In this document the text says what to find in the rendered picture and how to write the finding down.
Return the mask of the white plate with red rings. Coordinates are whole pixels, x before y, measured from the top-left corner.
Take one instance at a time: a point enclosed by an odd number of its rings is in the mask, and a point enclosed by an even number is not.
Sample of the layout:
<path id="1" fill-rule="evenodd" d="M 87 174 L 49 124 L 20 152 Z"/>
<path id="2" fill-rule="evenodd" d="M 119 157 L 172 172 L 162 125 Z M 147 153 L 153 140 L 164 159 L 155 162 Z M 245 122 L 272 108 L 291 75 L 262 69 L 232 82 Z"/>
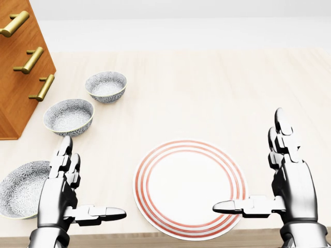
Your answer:
<path id="1" fill-rule="evenodd" d="M 240 165 L 223 149 L 191 139 L 153 148 L 137 165 L 132 188 L 138 209 L 151 225 L 188 241 L 229 232 L 242 216 L 216 213 L 213 206 L 248 196 Z"/>

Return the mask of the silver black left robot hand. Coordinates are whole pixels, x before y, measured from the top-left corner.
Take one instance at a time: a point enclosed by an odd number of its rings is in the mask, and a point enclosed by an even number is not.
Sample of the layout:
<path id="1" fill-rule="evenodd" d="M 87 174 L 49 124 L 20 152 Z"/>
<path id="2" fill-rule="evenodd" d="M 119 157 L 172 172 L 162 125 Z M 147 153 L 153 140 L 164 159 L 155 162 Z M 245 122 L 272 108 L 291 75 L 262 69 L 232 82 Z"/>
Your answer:
<path id="1" fill-rule="evenodd" d="M 59 227 L 67 231 L 73 223 L 96 226 L 102 222 L 124 219 L 127 213 L 120 208 L 78 206 L 75 189 L 81 181 L 81 159 L 72 149 L 72 138 L 67 135 L 51 160 L 51 170 L 41 191 L 38 227 Z"/>

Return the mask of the wooden cabinet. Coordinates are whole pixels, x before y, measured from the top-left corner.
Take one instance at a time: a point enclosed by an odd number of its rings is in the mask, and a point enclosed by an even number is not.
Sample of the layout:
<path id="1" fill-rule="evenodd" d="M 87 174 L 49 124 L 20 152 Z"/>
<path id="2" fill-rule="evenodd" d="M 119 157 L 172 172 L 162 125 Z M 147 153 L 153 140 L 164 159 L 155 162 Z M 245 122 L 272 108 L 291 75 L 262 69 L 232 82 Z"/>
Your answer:
<path id="1" fill-rule="evenodd" d="M 0 34 L 0 140 L 18 139 L 32 116 L 36 95 L 44 82 L 39 78 L 55 74 L 56 69 L 29 0 L 0 0 L 0 28 L 11 22 L 11 14 L 23 10 L 29 18 L 9 38 Z M 13 71 L 31 57 L 27 50 L 42 47 L 44 52 L 29 74 Z"/>

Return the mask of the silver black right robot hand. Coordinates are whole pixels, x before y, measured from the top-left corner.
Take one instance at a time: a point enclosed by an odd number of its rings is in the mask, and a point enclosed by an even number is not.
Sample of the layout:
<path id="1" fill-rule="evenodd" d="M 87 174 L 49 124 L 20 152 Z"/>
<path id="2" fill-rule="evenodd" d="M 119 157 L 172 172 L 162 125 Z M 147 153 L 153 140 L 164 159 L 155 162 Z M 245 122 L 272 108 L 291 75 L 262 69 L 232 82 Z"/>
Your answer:
<path id="1" fill-rule="evenodd" d="M 213 211 L 241 214 L 244 218 L 267 218 L 272 213 L 283 223 L 318 220 L 317 197 L 307 163 L 300 157 L 300 144 L 282 108 L 275 111 L 275 125 L 268 131 L 268 162 L 274 173 L 274 199 L 251 195 L 248 199 L 222 201 Z"/>

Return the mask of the grey patterned bowl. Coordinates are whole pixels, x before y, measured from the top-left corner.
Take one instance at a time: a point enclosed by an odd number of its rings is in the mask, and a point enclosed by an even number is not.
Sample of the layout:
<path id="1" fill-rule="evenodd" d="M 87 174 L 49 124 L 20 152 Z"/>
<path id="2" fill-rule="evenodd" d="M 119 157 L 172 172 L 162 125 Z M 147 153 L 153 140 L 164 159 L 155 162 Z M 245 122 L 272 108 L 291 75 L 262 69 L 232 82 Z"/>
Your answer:
<path id="1" fill-rule="evenodd" d="M 35 218 L 50 169 L 49 161 L 32 161 L 10 172 L 0 182 L 0 216 L 14 220 Z"/>
<path id="2" fill-rule="evenodd" d="M 88 94 L 100 103 L 116 102 L 125 93 L 126 86 L 126 77 L 114 71 L 99 72 L 85 82 Z"/>
<path id="3" fill-rule="evenodd" d="M 67 99 L 49 107 L 43 116 L 43 123 L 59 136 L 75 137 L 91 126 L 94 113 L 94 106 L 89 101 Z"/>

